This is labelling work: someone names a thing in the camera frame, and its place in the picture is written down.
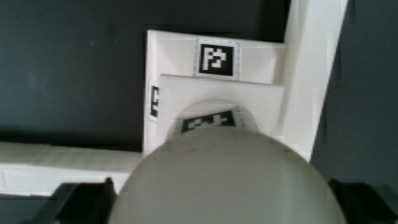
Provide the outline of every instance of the white surface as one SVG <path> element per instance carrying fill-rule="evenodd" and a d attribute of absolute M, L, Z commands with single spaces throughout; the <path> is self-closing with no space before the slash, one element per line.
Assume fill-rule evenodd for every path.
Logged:
<path fill-rule="evenodd" d="M 119 193 L 140 153 L 0 142 L 0 194 L 50 196 L 66 182 L 114 180 Z"/>
<path fill-rule="evenodd" d="M 322 176 L 268 137 L 236 128 L 187 133 L 146 157 L 110 224 L 345 224 Z"/>
<path fill-rule="evenodd" d="M 293 0 L 286 27 L 286 87 L 274 137 L 309 160 L 346 0 Z"/>
<path fill-rule="evenodd" d="M 160 117 L 156 122 L 144 118 L 146 155 L 165 142 L 181 110 L 199 101 L 222 99 L 243 105 L 259 122 L 259 132 L 309 160 L 345 8 L 346 0 L 291 1 L 284 44 L 147 32 L 146 78 L 160 86 Z M 238 82 L 190 78 L 197 39 L 240 44 Z M 263 85 L 251 86 L 243 81 Z"/>
<path fill-rule="evenodd" d="M 163 31 L 147 31 L 147 78 L 156 81 L 160 74 L 194 76 L 199 39 L 238 43 L 238 81 L 274 83 L 283 64 L 283 44 Z"/>
<path fill-rule="evenodd" d="M 167 140 L 178 116 L 194 102 L 219 99 L 233 102 L 249 110 L 261 133 L 275 130 L 283 87 L 188 77 L 160 76 L 160 116 L 158 121 L 146 119 L 146 155 Z"/>

